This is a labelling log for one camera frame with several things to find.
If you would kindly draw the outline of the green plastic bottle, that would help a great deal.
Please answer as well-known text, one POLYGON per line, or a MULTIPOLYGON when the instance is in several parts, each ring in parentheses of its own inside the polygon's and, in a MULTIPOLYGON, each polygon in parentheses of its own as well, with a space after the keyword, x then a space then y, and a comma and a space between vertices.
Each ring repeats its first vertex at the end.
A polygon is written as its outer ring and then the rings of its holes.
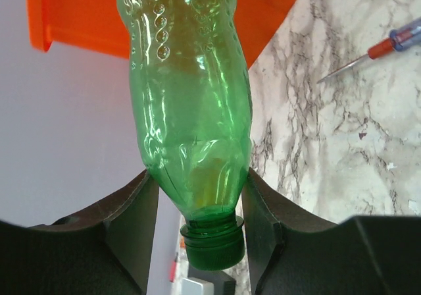
POLYGON ((130 92, 143 164, 186 222, 187 258, 218 271, 245 253, 235 208, 251 154, 237 0, 116 0, 130 36, 130 92))

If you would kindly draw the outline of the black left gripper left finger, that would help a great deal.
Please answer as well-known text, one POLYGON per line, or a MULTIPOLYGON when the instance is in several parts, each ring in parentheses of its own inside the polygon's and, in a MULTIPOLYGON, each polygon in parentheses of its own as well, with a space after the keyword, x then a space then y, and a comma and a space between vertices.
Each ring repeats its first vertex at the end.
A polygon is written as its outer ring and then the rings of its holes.
POLYGON ((51 225, 1 223, 2 294, 145 294, 159 198, 143 171, 51 225))

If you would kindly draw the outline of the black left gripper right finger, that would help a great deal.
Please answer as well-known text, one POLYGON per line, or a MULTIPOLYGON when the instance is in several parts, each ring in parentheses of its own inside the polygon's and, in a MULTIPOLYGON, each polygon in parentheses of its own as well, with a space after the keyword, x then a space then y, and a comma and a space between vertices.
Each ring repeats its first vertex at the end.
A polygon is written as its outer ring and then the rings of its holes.
POLYGON ((253 294, 419 294, 420 218, 354 216, 335 224, 254 171, 242 192, 253 294))

